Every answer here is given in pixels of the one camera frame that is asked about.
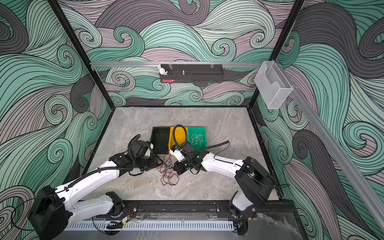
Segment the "swirl pattern wallpaper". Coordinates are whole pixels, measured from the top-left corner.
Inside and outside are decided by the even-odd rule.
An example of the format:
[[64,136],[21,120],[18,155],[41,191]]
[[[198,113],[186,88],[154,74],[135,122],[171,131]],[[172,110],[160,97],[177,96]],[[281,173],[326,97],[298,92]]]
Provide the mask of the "swirl pattern wallpaper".
[[[311,4],[321,2],[312,0]],[[294,0],[59,0],[91,61],[268,60]],[[248,105],[258,69],[161,83],[156,68],[100,68],[115,105]]]
[[0,239],[38,239],[11,213],[80,176],[110,111],[48,2],[0,0]]
[[[279,54],[293,85],[384,200],[384,1],[304,5]],[[256,119],[309,239],[384,239],[295,99]]]

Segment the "transparent plastic box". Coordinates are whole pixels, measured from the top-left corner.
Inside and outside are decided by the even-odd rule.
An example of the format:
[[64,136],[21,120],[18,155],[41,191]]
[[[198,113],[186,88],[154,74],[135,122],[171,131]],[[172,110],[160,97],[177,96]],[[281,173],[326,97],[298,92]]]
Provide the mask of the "transparent plastic box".
[[263,62],[255,83],[268,109],[280,108],[293,89],[284,68],[274,61]]

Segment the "gray marble surface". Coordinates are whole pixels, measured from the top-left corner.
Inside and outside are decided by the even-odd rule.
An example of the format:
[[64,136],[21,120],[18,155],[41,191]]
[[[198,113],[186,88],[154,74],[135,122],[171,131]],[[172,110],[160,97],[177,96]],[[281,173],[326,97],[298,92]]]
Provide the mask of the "gray marble surface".
[[[205,127],[208,145],[229,140],[229,148],[220,156],[231,159],[254,157],[266,169],[266,163],[249,119],[246,108],[117,108],[101,140],[89,171],[97,168],[110,156],[124,152],[136,134],[140,140],[149,141],[153,127],[174,126]],[[217,153],[222,147],[211,149]],[[114,191],[123,200],[229,200],[240,190],[235,179],[215,172],[189,171],[179,177],[175,186],[160,182],[162,174],[157,169],[133,177],[124,174],[100,186],[84,200]],[[278,200],[275,190],[269,200]]]

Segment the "aluminum rail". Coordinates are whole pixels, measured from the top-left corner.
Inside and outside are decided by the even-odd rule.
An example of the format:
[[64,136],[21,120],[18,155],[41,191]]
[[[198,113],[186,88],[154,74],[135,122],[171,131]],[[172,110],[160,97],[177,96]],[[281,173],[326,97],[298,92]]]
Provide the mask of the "aluminum rail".
[[155,68],[159,64],[221,64],[223,68],[260,68],[262,62],[144,62],[144,61],[95,61],[90,62],[92,68]]

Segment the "black frame pole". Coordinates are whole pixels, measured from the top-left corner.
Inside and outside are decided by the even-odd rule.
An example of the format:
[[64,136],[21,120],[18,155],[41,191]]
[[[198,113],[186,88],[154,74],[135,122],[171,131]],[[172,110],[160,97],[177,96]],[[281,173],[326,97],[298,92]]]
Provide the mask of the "black frame pole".
[[65,16],[63,10],[61,9],[59,3],[57,0],[47,0],[49,5],[51,6],[53,12],[55,13],[57,19],[59,20],[60,24],[64,28],[64,31],[67,33],[68,38],[71,40],[75,50],[79,54],[81,60],[87,67],[89,74],[95,81],[96,85],[99,87],[99,90],[101,91],[101,94],[104,96],[105,100],[107,101],[109,107],[113,110],[115,108],[111,97],[109,96],[107,90],[105,89],[99,75],[96,71],[94,71],[90,65],[90,59],[88,58],[87,54],[85,53],[83,47],[80,44],[80,41],[76,37],[67,17]]
[[[293,27],[293,24],[296,21],[297,16],[299,15],[299,12],[301,10],[301,7],[304,4],[304,0],[296,0],[295,3],[293,4],[293,7],[291,9],[291,12],[288,15],[288,18],[284,24],[283,31],[281,32],[279,39],[277,40],[276,46],[272,51],[272,54],[269,58],[269,61],[275,61],[277,57],[279,56],[279,53],[281,49],[283,48],[283,45],[286,41],[286,39],[289,36],[289,33],[291,32],[291,29]],[[251,101],[249,102],[248,107],[253,108],[255,105],[256,99],[259,96],[259,91],[255,91]]]

